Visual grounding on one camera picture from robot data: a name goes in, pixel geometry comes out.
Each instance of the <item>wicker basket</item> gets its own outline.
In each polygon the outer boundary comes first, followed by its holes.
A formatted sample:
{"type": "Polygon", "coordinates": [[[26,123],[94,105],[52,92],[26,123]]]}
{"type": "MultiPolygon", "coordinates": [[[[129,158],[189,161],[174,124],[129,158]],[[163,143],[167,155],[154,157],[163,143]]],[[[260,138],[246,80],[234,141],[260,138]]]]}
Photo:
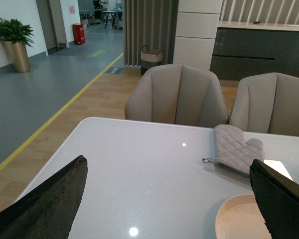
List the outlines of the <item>wicker basket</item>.
{"type": "Polygon", "coordinates": [[[144,75],[144,73],[151,67],[159,66],[162,59],[163,51],[151,50],[147,45],[144,45],[141,51],[141,74],[144,75]]]}

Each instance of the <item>table top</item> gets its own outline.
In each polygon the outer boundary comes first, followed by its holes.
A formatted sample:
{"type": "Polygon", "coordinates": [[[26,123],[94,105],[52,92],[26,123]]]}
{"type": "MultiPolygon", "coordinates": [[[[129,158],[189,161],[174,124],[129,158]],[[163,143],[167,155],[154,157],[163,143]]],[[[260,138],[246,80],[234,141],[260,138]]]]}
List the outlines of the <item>table top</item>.
{"type": "Polygon", "coordinates": [[[299,25],[279,23],[253,24],[252,22],[219,21],[218,27],[252,30],[299,31],[299,25]]]}
{"type": "Polygon", "coordinates": [[[121,10],[116,10],[116,11],[114,11],[114,10],[107,10],[107,11],[103,11],[103,13],[117,13],[117,12],[122,12],[123,10],[121,9],[121,10]]]}
{"type": "MultiPolygon", "coordinates": [[[[264,143],[299,183],[299,137],[244,133],[264,143]]],[[[204,164],[214,157],[213,129],[87,118],[27,186],[22,197],[78,155],[88,176],[70,239],[215,239],[215,218],[229,198],[253,193],[248,182],[204,164]]]]}

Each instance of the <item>red fire extinguisher box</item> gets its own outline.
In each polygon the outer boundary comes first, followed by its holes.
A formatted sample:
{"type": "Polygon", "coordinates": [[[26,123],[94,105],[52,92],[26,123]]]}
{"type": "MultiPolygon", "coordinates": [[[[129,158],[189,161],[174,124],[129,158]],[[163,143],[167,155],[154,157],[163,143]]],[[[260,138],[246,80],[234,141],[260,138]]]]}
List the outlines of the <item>red fire extinguisher box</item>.
{"type": "Polygon", "coordinates": [[[72,27],[73,27],[74,43],[77,45],[84,44],[85,36],[84,36],[83,24],[76,23],[76,24],[73,24],[72,27]]]}

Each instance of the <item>upholstered chair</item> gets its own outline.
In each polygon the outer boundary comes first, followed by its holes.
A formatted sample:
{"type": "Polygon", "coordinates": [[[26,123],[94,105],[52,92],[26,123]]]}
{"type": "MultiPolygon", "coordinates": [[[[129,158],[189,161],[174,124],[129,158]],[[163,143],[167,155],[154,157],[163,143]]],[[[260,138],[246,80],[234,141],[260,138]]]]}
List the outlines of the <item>upholstered chair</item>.
{"type": "Polygon", "coordinates": [[[128,120],[215,127],[228,111],[217,76],[184,64],[152,67],[125,107],[128,120]]]}
{"type": "Polygon", "coordinates": [[[242,79],[229,124],[243,131],[299,136],[299,78],[267,73],[242,79]]]}

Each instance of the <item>doorway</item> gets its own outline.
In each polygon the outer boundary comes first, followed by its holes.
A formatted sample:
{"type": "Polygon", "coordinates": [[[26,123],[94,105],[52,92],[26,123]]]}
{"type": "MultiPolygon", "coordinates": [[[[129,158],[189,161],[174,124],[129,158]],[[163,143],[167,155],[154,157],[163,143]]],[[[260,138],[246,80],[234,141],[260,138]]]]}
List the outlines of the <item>doorway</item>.
{"type": "Polygon", "coordinates": [[[50,0],[36,0],[36,5],[42,25],[46,49],[50,55],[58,50],[61,50],[57,43],[50,0]]]}

